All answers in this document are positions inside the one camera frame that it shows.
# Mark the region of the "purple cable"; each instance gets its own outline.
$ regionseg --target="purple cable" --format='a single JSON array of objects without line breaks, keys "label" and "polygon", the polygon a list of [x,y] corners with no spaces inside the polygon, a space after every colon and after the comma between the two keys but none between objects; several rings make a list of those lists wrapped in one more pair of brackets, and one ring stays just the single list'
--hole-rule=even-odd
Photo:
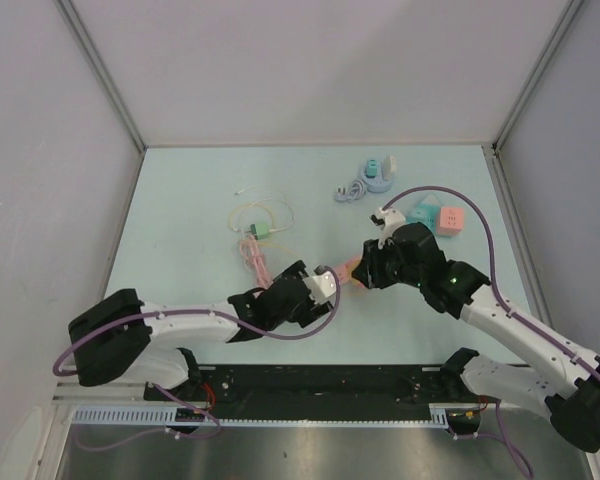
[{"label": "purple cable", "polygon": [[96,328],[94,331],[88,333],[87,335],[82,337],[80,340],[78,340],[77,342],[72,344],[69,348],[67,348],[64,352],[62,352],[60,354],[60,356],[58,357],[58,359],[54,362],[53,374],[56,377],[70,377],[72,375],[77,375],[77,373],[78,373],[77,370],[62,370],[61,367],[62,367],[62,364],[65,362],[65,360],[67,358],[69,358],[69,356],[71,356],[76,350],[78,350],[80,347],[82,347],[85,343],[90,342],[98,335],[102,335],[104,332],[107,332],[113,328],[119,327],[121,325],[126,325],[127,323],[135,322],[137,320],[142,320],[145,318],[155,318],[158,315],[160,315],[161,313],[165,315],[165,318],[172,316],[172,315],[208,315],[208,314],[213,313],[214,315],[216,315],[218,317],[235,322],[238,325],[240,325],[241,327],[246,328],[247,330],[251,330],[252,332],[258,333],[258,334],[262,335],[263,337],[275,338],[276,340],[303,340],[305,338],[312,337],[313,335],[320,333],[322,330],[324,330],[327,327],[327,325],[329,325],[331,323],[331,321],[336,316],[336,312],[338,311],[338,308],[340,307],[340,293],[341,292],[340,292],[340,281],[338,280],[338,275],[336,275],[336,272],[333,271],[333,269],[331,269],[330,267],[325,267],[325,268],[326,268],[327,272],[329,272],[331,275],[333,275],[333,279],[334,279],[335,286],[336,286],[336,299],[333,303],[333,309],[329,313],[329,316],[327,317],[327,319],[309,332],[300,333],[297,335],[280,335],[278,333],[267,332],[266,330],[262,330],[258,327],[254,327],[253,325],[245,322],[244,320],[234,317],[233,315],[229,315],[228,313],[217,312],[217,311],[209,310],[206,308],[183,308],[183,309],[176,309],[176,310],[163,310],[162,312],[155,311],[155,312],[146,312],[146,313],[136,313],[134,315],[129,315],[127,317],[119,318],[118,320],[114,320],[113,322],[103,325],[102,327]]},{"label": "purple cable", "polygon": [[[212,432],[198,434],[198,435],[195,435],[193,433],[182,433],[182,432],[175,431],[174,435],[176,438],[184,437],[184,438],[190,438],[190,439],[194,439],[194,440],[195,439],[212,438],[212,437],[215,437],[216,435],[218,435],[222,431],[222,425],[220,425],[220,421],[216,417],[211,415],[209,412],[207,412],[206,410],[196,408],[193,405],[188,404],[187,402],[183,402],[179,398],[176,398],[174,395],[172,395],[171,392],[162,388],[160,385],[154,385],[154,387],[158,391],[160,391],[160,393],[162,393],[165,397],[167,397],[169,400],[171,400],[172,402],[176,402],[176,403],[182,405],[184,408],[187,408],[195,413],[200,413],[200,414],[204,415],[208,420],[210,420],[211,422],[213,422],[216,425],[216,428],[214,428]],[[171,430],[168,427],[150,428],[149,430],[143,430],[142,432],[138,432],[135,435],[131,435],[130,437],[127,437],[124,440],[120,440],[119,442],[111,443],[109,445],[103,445],[100,447],[91,447],[89,445],[85,445],[78,438],[77,432],[74,434],[73,440],[76,443],[76,445],[78,446],[78,448],[80,448],[81,450],[84,450],[84,451],[90,452],[90,453],[99,453],[99,452],[106,452],[108,450],[113,450],[115,448],[121,447],[123,445],[126,445],[127,443],[131,443],[134,440],[137,440],[138,438],[144,437],[146,435],[153,435],[154,433],[161,433],[161,432],[162,433],[173,433],[174,430]]]},{"label": "purple cable", "polygon": [[518,467],[518,470],[520,470],[520,473],[522,473],[524,478],[526,478],[527,480],[531,480],[535,476],[533,472],[533,467],[531,466],[529,460],[527,460],[527,458],[524,456],[524,454],[518,449],[518,447],[511,443],[509,437],[507,436],[507,431],[504,428],[504,420],[502,419],[502,412],[500,411],[500,400],[496,402],[496,419],[498,420],[498,427],[500,427],[500,434],[502,435],[501,437],[494,435],[493,433],[478,433],[476,435],[458,435],[453,431],[451,427],[449,427],[449,432],[453,434],[454,440],[475,440],[477,438],[488,438],[490,440],[495,440],[497,442],[502,443],[505,447],[507,447],[509,455],[511,455],[511,458],[516,464],[516,467]]},{"label": "purple cable", "polygon": [[522,323],[525,327],[529,328],[530,330],[532,330],[533,332],[538,334],[540,337],[544,338],[547,342],[549,342],[551,345],[553,345],[554,347],[559,349],[562,353],[567,355],[571,360],[575,361],[578,365],[580,365],[582,368],[584,368],[587,371],[587,373],[589,373],[593,378],[595,378],[598,382],[600,382],[600,374],[596,371],[596,369],[593,368],[591,365],[589,365],[586,361],[584,361],[578,355],[576,355],[576,353],[573,350],[571,350],[566,345],[563,345],[562,343],[560,343],[558,340],[553,338],[551,335],[546,333],[541,328],[538,328],[536,325],[531,323],[527,318],[520,315],[518,312],[513,312],[513,313],[511,312],[511,310],[512,310],[511,307],[509,305],[507,305],[507,302],[505,301],[504,297],[500,293],[500,289],[498,288],[498,281],[496,278],[496,255],[495,255],[495,248],[493,246],[493,235],[491,233],[491,228],[489,228],[489,223],[487,222],[487,219],[484,216],[484,214],[482,213],[482,211],[480,210],[480,208],[469,197],[467,197],[466,195],[464,195],[456,190],[453,190],[453,189],[447,188],[447,187],[438,187],[435,185],[434,186],[429,185],[429,186],[425,186],[425,187],[415,187],[415,188],[410,188],[408,190],[405,190],[404,192],[399,193],[398,195],[393,197],[384,206],[384,210],[391,207],[395,202],[397,202],[398,200],[400,200],[403,197],[406,197],[410,193],[421,192],[424,190],[435,190],[438,192],[445,192],[445,193],[454,195],[454,196],[464,200],[473,209],[473,211],[476,212],[476,214],[480,218],[480,221],[482,222],[482,226],[484,227],[484,231],[487,235],[487,244],[488,244],[488,248],[489,248],[489,273],[491,275],[491,289],[493,290],[493,294],[495,295],[498,302],[500,302],[500,306],[504,309],[505,312],[511,314],[511,317],[515,318],[517,321]]}]

